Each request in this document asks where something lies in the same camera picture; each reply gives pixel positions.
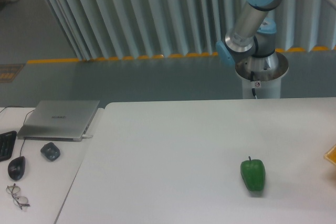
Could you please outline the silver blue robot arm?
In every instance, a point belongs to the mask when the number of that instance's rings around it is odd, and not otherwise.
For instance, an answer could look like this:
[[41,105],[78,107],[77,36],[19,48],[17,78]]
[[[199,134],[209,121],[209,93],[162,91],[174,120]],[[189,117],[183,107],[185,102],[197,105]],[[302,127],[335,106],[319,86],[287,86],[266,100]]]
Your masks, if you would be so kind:
[[[229,66],[248,56],[264,58],[275,52],[274,46],[263,50],[257,34],[269,11],[277,8],[282,0],[246,0],[234,27],[225,38],[216,43],[220,59]],[[325,0],[335,7],[335,0]]]

